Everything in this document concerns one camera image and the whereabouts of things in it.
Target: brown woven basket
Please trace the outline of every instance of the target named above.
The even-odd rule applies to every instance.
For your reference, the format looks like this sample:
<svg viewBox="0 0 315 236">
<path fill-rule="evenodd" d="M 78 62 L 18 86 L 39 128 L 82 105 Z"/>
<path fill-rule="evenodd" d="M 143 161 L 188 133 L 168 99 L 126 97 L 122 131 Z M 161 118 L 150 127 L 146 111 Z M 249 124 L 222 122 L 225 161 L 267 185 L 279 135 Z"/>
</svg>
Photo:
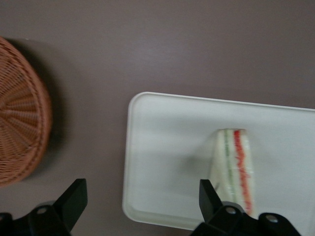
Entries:
<svg viewBox="0 0 315 236">
<path fill-rule="evenodd" d="M 0 186 L 39 164 L 51 129 L 45 86 L 22 54 L 0 37 Z"/>
</svg>

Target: screw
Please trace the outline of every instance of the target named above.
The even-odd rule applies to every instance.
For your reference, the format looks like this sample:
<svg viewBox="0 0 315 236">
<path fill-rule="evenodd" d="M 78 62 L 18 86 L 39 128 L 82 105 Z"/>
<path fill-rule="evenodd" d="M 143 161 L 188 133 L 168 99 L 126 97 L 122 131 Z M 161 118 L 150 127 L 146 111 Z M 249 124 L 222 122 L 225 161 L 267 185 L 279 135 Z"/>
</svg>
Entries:
<svg viewBox="0 0 315 236">
<path fill-rule="evenodd" d="M 226 209 L 225 209 L 226 211 L 227 211 L 227 213 L 229 213 L 229 214 L 236 214 L 236 210 L 234 209 L 234 208 L 232 208 L 232 207 L 227 207 Z"/>
<path fill-rule="evenodd" d="M 266 215 L 267 220 L 269 220 L 272 223 L 277 223 L 278 219 L 274 215 Z"/>
<path fill-rule="evenodd" d="M 42 207 L 40 209 L 37 210 L 37 214 L 43 214 L 47 211 L 47 209 L 45 207 Z"/>
</svg>

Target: white tray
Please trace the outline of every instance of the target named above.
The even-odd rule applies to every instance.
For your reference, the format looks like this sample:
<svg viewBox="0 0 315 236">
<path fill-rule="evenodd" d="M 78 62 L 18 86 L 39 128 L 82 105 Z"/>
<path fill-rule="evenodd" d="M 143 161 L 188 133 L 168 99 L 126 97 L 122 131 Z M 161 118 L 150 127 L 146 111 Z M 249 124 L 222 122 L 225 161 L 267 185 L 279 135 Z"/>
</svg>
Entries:
<svg viewBox="0 0 315 236">
<path fill-rule="evenodd" d="M 217 129 L 248 130 L 258 213 L 314 235 L 315 110 L 144 92 L 129 105 L 123 210 L 132 220 L 194 229 L 199 180 Z"/>
</svg>

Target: green filling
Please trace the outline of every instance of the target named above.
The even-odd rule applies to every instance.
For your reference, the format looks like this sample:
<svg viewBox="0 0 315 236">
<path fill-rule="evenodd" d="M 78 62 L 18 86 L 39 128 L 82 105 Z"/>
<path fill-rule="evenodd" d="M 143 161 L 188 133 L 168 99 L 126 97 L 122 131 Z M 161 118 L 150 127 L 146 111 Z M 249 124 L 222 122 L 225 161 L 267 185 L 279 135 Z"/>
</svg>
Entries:
<svg viewBox="0 0 315 236">
<path fill-rule="evenodd" d="M 231 168 L 231 162 L 230 162 L 230 150 L 228 148 L 228 133 L 227 130 L 224 130 L 224 146 L 225 146 L 225 157 L 227 160 L 227 169 L 228 169 L 228 177 L 230 180 L 230 189 L 232 192 L 233 202 L 236 202 L 236 195 L 235 195 L 235 188 L 234 188 L 234 181 L 233 181 L 233 173 Z"/>
</svg>

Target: wicker basket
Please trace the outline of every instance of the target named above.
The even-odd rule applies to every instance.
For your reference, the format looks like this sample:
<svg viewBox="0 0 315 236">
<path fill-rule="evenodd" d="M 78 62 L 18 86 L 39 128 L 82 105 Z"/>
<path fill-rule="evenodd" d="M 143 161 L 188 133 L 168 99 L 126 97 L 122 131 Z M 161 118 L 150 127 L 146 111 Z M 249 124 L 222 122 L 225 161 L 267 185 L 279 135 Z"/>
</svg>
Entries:
<svg viewBox="0 0 315 236">
<path fill-rule="evenodd" d="M 0 186 L 27 177 L 49 140 L 48 92 L 30 64 L 0 37 Z"/>
</svg>

